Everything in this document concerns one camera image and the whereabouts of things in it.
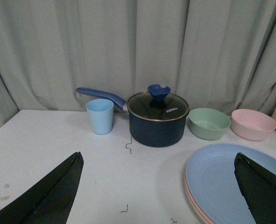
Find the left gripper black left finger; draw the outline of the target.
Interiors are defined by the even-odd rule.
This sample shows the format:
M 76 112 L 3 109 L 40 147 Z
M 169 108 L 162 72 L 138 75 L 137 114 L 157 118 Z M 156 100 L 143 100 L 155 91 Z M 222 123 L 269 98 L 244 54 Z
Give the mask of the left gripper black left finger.
M 29 190 L 0 210 L 0 224 L 65 224 L 78 190 L 84 160 L 73 153 Z

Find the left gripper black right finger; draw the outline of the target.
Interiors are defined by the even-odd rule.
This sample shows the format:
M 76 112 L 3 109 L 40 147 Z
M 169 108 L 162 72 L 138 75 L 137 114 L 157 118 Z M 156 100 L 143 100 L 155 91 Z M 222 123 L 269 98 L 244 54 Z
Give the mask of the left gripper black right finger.
M 276 175 L 238 153 L 234 174 L 242 196 L 257 224 L 276 224 Z

